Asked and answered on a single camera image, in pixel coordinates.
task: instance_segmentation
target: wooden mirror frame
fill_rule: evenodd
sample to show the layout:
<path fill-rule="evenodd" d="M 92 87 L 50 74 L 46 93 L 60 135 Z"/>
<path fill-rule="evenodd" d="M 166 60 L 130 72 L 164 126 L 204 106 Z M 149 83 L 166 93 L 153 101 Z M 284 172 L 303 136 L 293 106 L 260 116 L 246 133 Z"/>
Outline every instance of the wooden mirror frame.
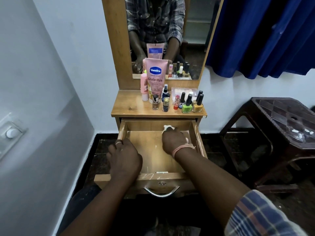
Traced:
<path fill-rule="evenodd" d="M 178 80 L 178 79 L 165 79 L 164 83 L 168 87 L 183 87 L 183 88 L 198 88 L 205 67 L 208 52 L 214 36 L 215 28 L 218 23 L 222 4 L 221 0 L 218 14 L 215 18 L 215 24 L 211 33 L 210 42 L 207 48 L 206 57 L 203 61 L 203 67 L 198 80 Z M 127 15 L 125 0 L 102 0 L 104 15 L 107 25 L 109 41 L 111 44 L 112 55 L 114 59 L 116 75 L 118 80 L 119 89 L 139 90 L 140 79 L 133 79 L 129 35 L 127 26 Z"/>

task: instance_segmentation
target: metal handle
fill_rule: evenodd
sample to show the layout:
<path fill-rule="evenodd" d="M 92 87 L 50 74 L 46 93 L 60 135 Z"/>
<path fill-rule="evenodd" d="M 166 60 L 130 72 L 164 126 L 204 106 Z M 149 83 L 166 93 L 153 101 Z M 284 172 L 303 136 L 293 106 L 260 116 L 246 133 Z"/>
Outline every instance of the metal handle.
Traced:
<path fill-rule="evenodd" d="M 170 193 L 168 194 L 155 194 L 153 193 L 151 190 L 149 190 L 148 188 L 144 188 L 147 192 L 149 192 L 151 195 L 154 195 L 158 198 L 166 198 L 169 197 L 171 194 L 173 194 L 177 189 L 179 188 L 179 186 L 177 186 L 174 190 L 172 190 Z"/>

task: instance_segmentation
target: ring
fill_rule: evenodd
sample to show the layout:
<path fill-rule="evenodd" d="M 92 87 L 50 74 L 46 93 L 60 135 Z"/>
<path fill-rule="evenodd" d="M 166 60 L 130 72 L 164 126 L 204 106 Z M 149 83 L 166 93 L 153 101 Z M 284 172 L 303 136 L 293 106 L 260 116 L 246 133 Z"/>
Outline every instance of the ring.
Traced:
<path fill-rule="evenodd" d="M 120 140 L 120 142 L 116 142 L 116 143 L 115 143 L 115 146 L 116 146 L 118 143 L 121 143 L 121 144 L 122 144 L 122 143 L 123 143 L 123 141 L 121 141 L 121 140 Z"/>

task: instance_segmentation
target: pink bottle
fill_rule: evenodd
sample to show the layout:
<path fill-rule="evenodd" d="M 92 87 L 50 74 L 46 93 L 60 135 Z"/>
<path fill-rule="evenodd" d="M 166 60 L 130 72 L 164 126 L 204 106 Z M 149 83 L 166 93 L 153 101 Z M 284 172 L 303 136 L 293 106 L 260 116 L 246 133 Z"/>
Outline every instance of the pink bottle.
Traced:
<path fill-rule="evenodd" d="M 140 91 L 142 93 L 142 100 L 148 101 L 149 100 L 148 77 L 147 74 L 145 73 L 141 74 Z"/>

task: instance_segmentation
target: shirt sleeve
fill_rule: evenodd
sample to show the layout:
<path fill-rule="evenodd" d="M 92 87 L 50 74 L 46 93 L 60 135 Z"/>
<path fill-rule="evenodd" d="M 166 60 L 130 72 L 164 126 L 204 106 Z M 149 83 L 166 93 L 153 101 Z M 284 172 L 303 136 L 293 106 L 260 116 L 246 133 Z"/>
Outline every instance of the shirt sleeve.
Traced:
<path fill-rule="evenodd" d="M 171 3 L 172 14 L 169 24 L 168 40 L 171 37 L 178 39 L 181 44 L 183 41 L 183 26 L 185 18 L 185 0 L 173 0 Z"/>
<path fill-rule="evenodd" d="M 125 0 L 128 31 L 139 32 L 139 15 L 135 0 Z"/>
<path fill-rule="evenodd" d="M 261 192 L 252 190 L 238 202 L 225 236 L 307 236 Z"/>

